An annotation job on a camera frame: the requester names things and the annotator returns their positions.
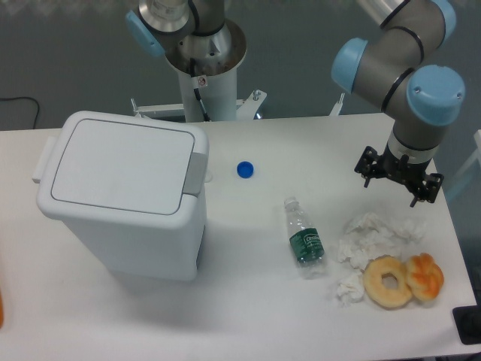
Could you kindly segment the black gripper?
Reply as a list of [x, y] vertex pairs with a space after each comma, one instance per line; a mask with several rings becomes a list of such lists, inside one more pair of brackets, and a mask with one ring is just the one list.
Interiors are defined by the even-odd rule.
[[388, 178], [391, 181], [408, 187], [413, 194], [410, 207], [418, 202], [435, 203], [443, 183], [440, 173], [426, 174], [429, 161], [411, 163], [409, 157], [403, 155], [397, 158], [388, 147], [383, 154], [371, 146], [367, 146], [357, 162], [354, 172], [364, 179], [364, 188], [368, 188], [372, 179]]

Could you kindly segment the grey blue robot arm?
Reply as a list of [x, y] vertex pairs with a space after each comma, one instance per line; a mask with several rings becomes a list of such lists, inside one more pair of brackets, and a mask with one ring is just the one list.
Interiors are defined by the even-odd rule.
[[[447, 1], [363, 1], [362, 8], [383, 31], [374, 44], [347, 41], [337, 53], [332, 80], [394, 120], [385, 150], [367, 147], [355, 171], [365, 181], [386, 178], [401, 184], [414, 202], [432, 203], [443, 183], [427, 174], [446, 130], [464, 101], [460, 75], [426, 65], [456, 26]], [[240, 27], [225, 16], [222, 1], [140, 1], [126, 14], [137, 43], [163, 56], [178, 75], [189, 122], [245, 120], [253, 116], [237, 102], [237, 67], [247, 52]]]

